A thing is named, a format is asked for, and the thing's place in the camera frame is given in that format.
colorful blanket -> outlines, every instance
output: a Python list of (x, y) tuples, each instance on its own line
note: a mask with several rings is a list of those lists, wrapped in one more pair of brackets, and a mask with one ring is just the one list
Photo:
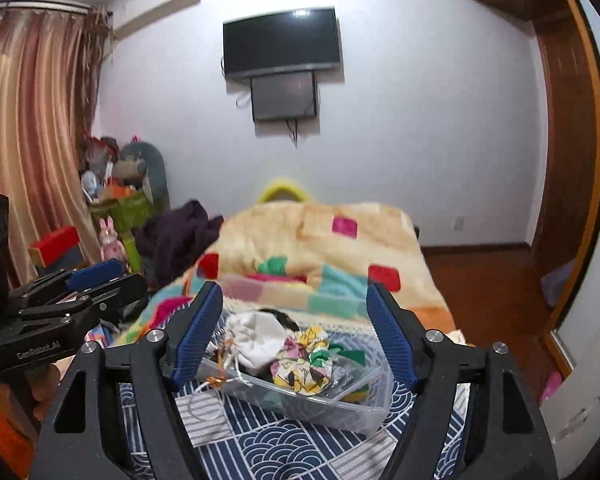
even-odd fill
[(305, 296), (314, 312), (324, 307), (320, 304), (325, 298), (363, 299), (369, 283), (381, 282), (400, 307), (416, 313), (425, 328), (455, 329), (420, 251), (413, 223), (403, 211), (378, 203), (271, 202), (228, 219), (218, 241), (152, 298), (118, 343), (137, 340), (164, 300), (192, 297), (205, 280), (230, 274), (293, 278), (292, 286), (313, 291)]

striped curtain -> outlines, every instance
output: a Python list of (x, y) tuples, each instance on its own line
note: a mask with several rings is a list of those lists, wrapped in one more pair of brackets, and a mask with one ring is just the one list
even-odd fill
[(61, 226), (74, 225), (82, 254), (99, 259), (78, 177), (93, 117), (84, 94), (94, 95), (92, 71), (100, 70), (85, 59), (99, 34), (86, 22), (57, 11), (0, 12), (0, 193), (10, 199), (12, 286), (37, 277), (27, 248)]

dark purple blanket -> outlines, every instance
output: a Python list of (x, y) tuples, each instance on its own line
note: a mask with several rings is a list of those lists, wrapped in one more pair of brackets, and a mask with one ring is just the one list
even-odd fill
[(134, 229), (136, 248), (143, 258), (154, 261), (155, 278), (160, 288), (189, 269), (206, 248), (218, 240), (224, 218), (209, 220), (205, 208), (197, 200), (149, 218)]

blue patterned fabric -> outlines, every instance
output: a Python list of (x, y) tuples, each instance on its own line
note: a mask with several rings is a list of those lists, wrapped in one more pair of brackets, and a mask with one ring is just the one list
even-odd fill
[[(176, 405), (210, 480), (376, 480), (404, 431), (415, 394), (394, 382), (392, 404), (371, 438), (285, 418), (224, 396), (192, 394), (186, 385)], [(152, 479), (130, 384), (121, 386), (123, 416), (135, 473)], [(200, 418), (219, 416), (212, 421)], [(451, 474), (464, 420), (454, 412), (434, 478)]]

silver screw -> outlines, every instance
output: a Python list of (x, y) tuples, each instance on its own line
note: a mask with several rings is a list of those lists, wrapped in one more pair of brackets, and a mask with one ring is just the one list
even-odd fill
[(509, 353), (509, 347), (500, 341), (498, 341), (497, 343), (494, 343), (492, 348), (493, 348), (493, 351), (496, 352), (496, 354), (504, 355), (504, 354)]
[(83, 354), (91, 354), (96, 351), (96, 348), (98, 348), (98, 346), (100, 345), (95, 341), (87, 341), (80, 347), (80, 350), (82, 350)]
[(440, 332), (440, 330), (427, 330), (425, 337), (428, 341), (431, 341), (432, 343), (441, 343), (442, 340), (445, 338), (445, 336), (442, 332)]
[(152, 343), (157, 343), (164, 337), (164, 332), (159, 328), (155, 328), (154, 330), (149, 330), (146, 334), (146, 338)]

